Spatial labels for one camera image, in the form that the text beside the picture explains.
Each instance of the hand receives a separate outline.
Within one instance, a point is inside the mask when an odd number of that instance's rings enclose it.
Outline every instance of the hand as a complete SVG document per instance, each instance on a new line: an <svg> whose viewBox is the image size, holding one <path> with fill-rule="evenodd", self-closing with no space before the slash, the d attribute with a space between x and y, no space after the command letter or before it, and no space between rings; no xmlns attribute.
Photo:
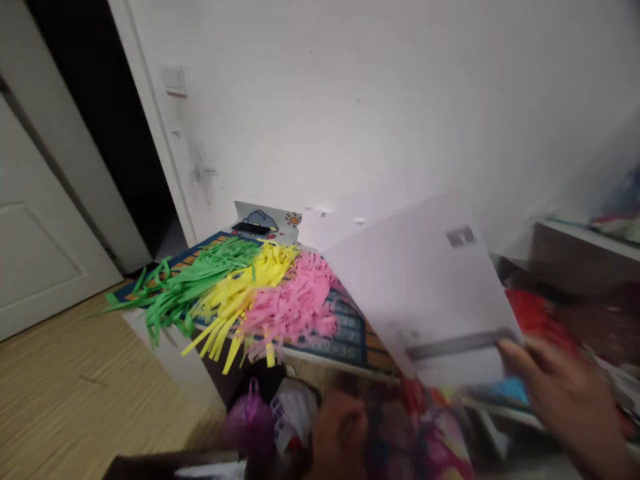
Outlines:
<svg viewBox="0 0 640 480"><path fill-rule="evenodd" d="M505 363L527 386L531 407L587 478L638 479L627 450L611 390L591 364L541 339L524 349L502 340Z"/></svg>
<svg viewBox="0 0 640 480"><path fill-rule="evenodd" d="M364 480L369 420L365 404L332 391L313 422L313 472L317 480Z"/></svg>

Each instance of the dark doorway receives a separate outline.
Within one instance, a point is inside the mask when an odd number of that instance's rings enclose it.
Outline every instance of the dark doorway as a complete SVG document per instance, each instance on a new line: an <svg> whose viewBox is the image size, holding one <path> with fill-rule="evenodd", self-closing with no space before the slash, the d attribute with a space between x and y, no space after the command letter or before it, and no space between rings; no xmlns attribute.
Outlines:
<svg viewBox="0 0 640 480"><path fill-rule="evenodd" d="M107 0L26 4L152 256L186 249Z"/></svg>

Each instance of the white shelf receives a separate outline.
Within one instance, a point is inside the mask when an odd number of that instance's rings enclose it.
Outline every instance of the white shelf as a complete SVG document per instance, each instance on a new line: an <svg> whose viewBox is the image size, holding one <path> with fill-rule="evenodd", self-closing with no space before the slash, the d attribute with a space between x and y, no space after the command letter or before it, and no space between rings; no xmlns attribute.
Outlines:
<svg viewBox="0 0 640 480"><path fill-rule="evenodd" d="M567 235L595 245L596 247L603 248L604 250L617 253L618 255L622 255L632 260L640 261L640 245L616 240L598 232L588 230L584 227L568 225L564 222L553 219L539 220L538 223L559 232L566 233Z"/></svg>

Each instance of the green paper strip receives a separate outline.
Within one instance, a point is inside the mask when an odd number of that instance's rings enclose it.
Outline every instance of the green paper strip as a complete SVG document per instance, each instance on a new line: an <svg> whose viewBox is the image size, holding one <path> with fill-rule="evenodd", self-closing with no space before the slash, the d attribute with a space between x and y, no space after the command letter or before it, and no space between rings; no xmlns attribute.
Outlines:
<svg viewBox="0 0 640 480"><path fill-rule="evenodd" d="M252 265L255 278L253 258L260 248L260 244L231 237L200 250L189 267L172 270L169 258L166 258L148 275L147 269L143 269L132 290L137 297L134 300L118 302L114 294L108 293L110 306L104 312L148 307L145 310L145 322L151 344L155 347L160 341L160 331L172 325L184 336L190 337L195 330L189 313L194 302L235 270Z"/></svg>

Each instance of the plastic bag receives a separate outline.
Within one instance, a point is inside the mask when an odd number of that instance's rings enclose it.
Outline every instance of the plastic bag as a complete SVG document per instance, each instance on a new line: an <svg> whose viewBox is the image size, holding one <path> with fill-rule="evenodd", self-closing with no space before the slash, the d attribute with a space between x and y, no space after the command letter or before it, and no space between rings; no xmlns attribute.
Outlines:
<svg viewBox="0 0 640 480"><path fill-rule="evenodd" d="M318 401L304 383L284 379L278 388L271 410L276 418L274 440L280 456L298 447L308 449L311 424L318 412Z"/></svg>
<svg viewBox="0 0 640 480"><path fill-rule="evenodd" d="M260 398L258 380L251 379L249 393L238 398L225 418L222 435L229 448L267 460L273 451L271 408Z"/></svg>

